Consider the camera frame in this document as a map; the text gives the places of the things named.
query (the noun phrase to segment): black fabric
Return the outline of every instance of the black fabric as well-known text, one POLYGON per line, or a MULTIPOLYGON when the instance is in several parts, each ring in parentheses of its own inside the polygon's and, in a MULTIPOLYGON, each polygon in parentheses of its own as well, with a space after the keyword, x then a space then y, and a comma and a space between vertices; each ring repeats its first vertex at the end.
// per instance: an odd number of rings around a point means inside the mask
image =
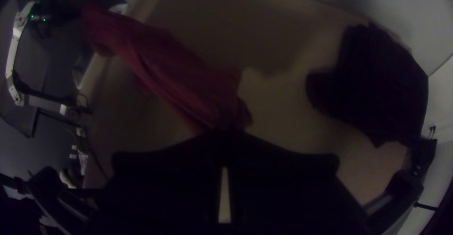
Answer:
POLYGON ((322 113, 364 132, 376 147, 398 140, 415 148, 428 102, 428 77, 412 55, 375 25, 349 27, 336 67, 306 80, 322 113))
POLYGON ((167 149, 119 153, 84 234, 369 234, 366 215, 336 178, 338 157, 300 154, 244 132, 214 130, 167 149), (231 224, 218 223, 228 167, 231 224), (120 226, 121 220, 129 225, 120 226))

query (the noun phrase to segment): beige surface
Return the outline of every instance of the beige surface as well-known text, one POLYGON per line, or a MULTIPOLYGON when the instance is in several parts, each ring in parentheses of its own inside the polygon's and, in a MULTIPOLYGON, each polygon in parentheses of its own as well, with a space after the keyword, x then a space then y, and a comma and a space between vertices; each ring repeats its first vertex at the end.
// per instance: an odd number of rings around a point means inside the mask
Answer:
MULTIPOLYGON (((331 67, 345 27, 365 20, 312 0, 139 0, 130 15, 171 30, 212 66, 242 66, 239 95, 255 121, 246 131, 297 152, 336 153, 338 176, 360 203, 382 193, 401 168, 403 146, 375 149, 362 133, 315 111, 305 94, 307 73, 331 67)), ((90 141, 109 172, 115 151, 191 136, 168 105, 138 92, 119 59, 93 65, 82 92, 97 101, 90 141)), ((100 186, 93 162, 87 172, 85 185, 100 186)))

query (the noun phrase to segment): red cloth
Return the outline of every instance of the red cloth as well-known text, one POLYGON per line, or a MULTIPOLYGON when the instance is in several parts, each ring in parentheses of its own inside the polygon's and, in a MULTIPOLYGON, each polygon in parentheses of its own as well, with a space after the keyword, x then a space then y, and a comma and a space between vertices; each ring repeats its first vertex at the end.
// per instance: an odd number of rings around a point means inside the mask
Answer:
POLYGON ((237 97, 240 68, 209 67, 169 31, 128 17, 95 7, 84 8, 82 15, 86 37, 95 50, 101 55, 119 55, 195 133, 244 128, 252 122, 237 97))

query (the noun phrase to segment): white wall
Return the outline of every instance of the white wall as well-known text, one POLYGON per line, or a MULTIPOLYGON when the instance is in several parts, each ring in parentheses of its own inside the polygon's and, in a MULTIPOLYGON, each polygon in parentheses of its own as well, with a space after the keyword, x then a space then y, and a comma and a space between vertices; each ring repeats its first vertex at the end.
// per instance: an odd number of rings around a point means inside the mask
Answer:
POLYGON ((429 77, 428 108, 423 135, 436 126, 435 138, 439 143, 453 140, 453 58, 429 77))
POLYGON ((364 14, 400 36, 428 75, 453 51, 453 0, 321 1, 364 14))

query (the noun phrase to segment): black object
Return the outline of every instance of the black object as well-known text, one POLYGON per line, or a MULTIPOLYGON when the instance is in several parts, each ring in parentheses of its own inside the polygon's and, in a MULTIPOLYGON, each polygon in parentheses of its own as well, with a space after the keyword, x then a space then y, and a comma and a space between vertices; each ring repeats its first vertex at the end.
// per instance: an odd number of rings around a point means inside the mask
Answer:
POLYGON ((415 204, 422 191, 423 186, 420 181, 408 171, 396 172, 384 193, 389 202, 369 216, 368 224, 371 229, 376 234, 385 232, 415 204))
POLYGON ((336 67, 310 74, 310 102, 359 128, 376 147, 398 140, 416 148, 428 102, 428 77, 412 55, 374 24, 349 27, 336 67))
POLYGON ((428 206, 428 205, 425 205, 425 204, 420 204, 418 202, 416 202, 414 204, 414 208, 421 208, 421 209, 426 209, 426 210, 431 210, 431 211, 437 211, 439 208, 436 208, 436 207, 433 207, 433 206, 428 206))
POLYGON ((416 178, 424 180, 436 155, 436 146, 437 139, 422 139, 414 149, 411 149, 411 171, 416 178))

